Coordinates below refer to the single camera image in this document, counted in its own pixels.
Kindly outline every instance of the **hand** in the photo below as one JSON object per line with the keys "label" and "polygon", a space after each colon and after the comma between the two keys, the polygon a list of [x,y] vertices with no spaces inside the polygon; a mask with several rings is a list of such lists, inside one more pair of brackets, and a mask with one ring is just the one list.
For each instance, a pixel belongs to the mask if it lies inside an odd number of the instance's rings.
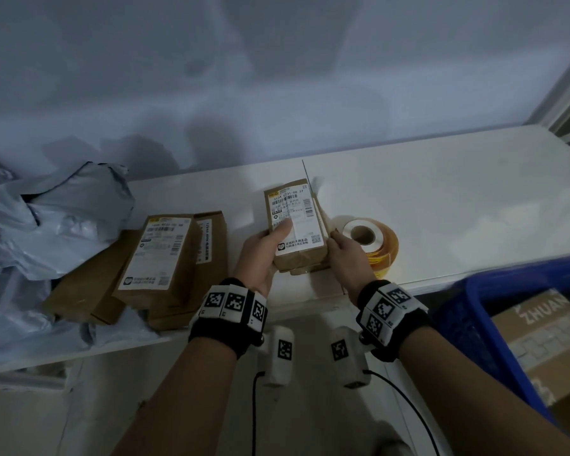
{"label": "hand", "polygon": [[337,230],[327,239],[329,264],[338,282],[348,291],[348,298],[357,305],[359,292],[376,280],[367,255],[355,240]]}
{"label": "hand", "polygon": [[293,227],[291,219],[285,219],[272,233],[264,230],[245,240],[241,256],[232,276],[238,278],[252,291],[268,297],[272,286],[272,277],[276,267],[272,264],[276,246],[289,235]]}

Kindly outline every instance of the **person's left hand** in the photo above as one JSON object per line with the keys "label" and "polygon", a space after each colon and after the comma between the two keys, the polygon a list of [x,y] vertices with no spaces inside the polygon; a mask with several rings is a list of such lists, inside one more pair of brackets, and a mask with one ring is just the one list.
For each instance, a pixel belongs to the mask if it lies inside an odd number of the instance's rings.
{"label": "person's left hand", "polygon": [[289,235],[293,222],[285,219],[272,233],[264,230],[245,240],[241,256],[232,274],[247,288],[268,297],[276,267],[272,264],[276,246]]}

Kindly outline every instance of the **person's right arm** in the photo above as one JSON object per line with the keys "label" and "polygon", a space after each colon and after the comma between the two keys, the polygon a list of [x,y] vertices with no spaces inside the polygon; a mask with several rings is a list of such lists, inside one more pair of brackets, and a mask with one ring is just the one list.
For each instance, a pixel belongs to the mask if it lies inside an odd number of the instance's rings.
{"label": "person's right arm", "polygon": [[[374,276],[357,242],[334,232],[331,268],[353,304]],[[412,331],[399,359],[456,454],[570,456],[570,438],[428,326]]]}

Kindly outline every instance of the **person's left arm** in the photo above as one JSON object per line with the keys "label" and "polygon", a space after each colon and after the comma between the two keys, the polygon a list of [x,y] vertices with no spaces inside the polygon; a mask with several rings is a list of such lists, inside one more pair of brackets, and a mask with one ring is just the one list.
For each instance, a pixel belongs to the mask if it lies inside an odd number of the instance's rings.
{"label": "person's left arm", "polygon": [[[287,220],[271,234],[265,231],[247,239],[233,276],[246,288],[268,296],[276,270],[272,264],[276,246],[291,227],[291,221]],[[208,334],[211,329],[220,329],[220,324],[230,322],[219,319],[202,322],[204,331],[195,336],[195,327],[200,325],[193,326],[190,343],[137,413],[112,456],[215,454],[236,360],[249,344],[241,339],[228,339],[223,331],[218,336],[223,342]]]}

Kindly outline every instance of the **wristband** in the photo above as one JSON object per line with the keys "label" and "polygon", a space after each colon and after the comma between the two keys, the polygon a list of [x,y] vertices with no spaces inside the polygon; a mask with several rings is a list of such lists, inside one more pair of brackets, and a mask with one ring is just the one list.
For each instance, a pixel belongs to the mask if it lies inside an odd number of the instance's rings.
{"label": "wristband", "polygon": [[209,337],[226,344],[241,358],[251,344],[263,343],[267,316],[266,298],[245,288],[240,280],[226,278],[203,298],[188,341]]}
{"label": "wristband", "polygon": [[372,354],[384,362],[398,358],[399,347],[412,331],[431,325],[426,306],[387,280],[368,283],[359,293],[357,304],[363,340],[376,347]]}

